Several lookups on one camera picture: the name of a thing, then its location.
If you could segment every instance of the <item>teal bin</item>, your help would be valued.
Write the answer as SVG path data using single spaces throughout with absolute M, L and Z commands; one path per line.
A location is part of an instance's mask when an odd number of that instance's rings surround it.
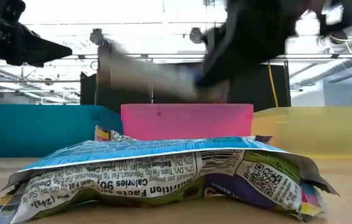
M 123 133 L 120 115 L 90 105 L 0 105 L 0 157 L 43 157 L 94 140 L 95 125 Z

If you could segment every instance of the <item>barcode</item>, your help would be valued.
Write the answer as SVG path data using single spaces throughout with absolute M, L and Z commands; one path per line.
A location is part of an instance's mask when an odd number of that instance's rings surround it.
M 253 171 L 244 173 L 244 177 L 249 182 L 263 192 L 265 195 L 272 197 L 279 183 L 282 180 L 282 176 L 277 174 L 277 171 L 272 167 L 265 167 L 262 164 L 256 164 Z
M 227 168 L 230 159 L 234 156 L 233 150 L 201 152 L 202 171 Z

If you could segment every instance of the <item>wooden table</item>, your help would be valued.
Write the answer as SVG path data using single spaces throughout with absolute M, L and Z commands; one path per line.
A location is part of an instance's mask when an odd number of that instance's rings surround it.
M 0 188 L 10 174 L 29 164 L 33 159 L 0 159 Z M 352 160 L 316 160 L 322 176 L 329 181 L 341 197 L 322 194 L 328 211 L 313 219 L 312 224 L 352 223 Z M 104 205 L 76 208 L 59 215 L 31 223 L 299 223 L 293 217 L 261 210 L 233 202 L 222 197 L 212 197 L 177 203 L 160 208 L 108 208 Z

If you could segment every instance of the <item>qr code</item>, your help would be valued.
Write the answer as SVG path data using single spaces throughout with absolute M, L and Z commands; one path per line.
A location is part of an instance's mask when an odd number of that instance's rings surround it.
M 244 173 L 244 177 L 249 182 L 263 192 L 265 195 L 272 197 L 279 183 L 281 183 L 282 176 L 274 172 L 271 168 L 264 167 L 262 164 L 256 164 L 253 171 Z

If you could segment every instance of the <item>ceiling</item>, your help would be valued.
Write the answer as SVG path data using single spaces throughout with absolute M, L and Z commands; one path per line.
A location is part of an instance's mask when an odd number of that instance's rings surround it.
M 30 80 L 78 80 L 80 72 L 95 73 L 97 47 L 89 41 L 90 33 L 101 28 L 105 36 L 120 43 L 133 54 L 163 54 L 156 63 L 182 62 L 185 54 L 205 53 L 202 44 L 194 44 L 188 34 L 192 27 L 202 31 L 219 26 L 226 19 L 221 1 L 205 6 L 202 0 L 23 0 L 26 10 L 20 18 L 30 30 L 42 38 L 73 49 L 74 55 L 92 55 L 85 60 L 69 57 L 67 60 L 49 62 L 44 68 L 30 66 L 12 67 L 0 61 L 0 70 Z M 337 19 L 340 11 L 330 14 Z M 287 42 L 288 54 L 315 54 L 346 50 L 344 45 L 318 42 L 318 22 L 313 14 L 305 14 L 297 22 L 298 37 Z M 179 58 L 163 59 L 165 54 L 179 54 Z M 299 71 L 310 63 L 291 63 L 291 72 Z M 55 83 L 51 86 L 36 83 L 36 88 L 80 91 L 79 83 Z

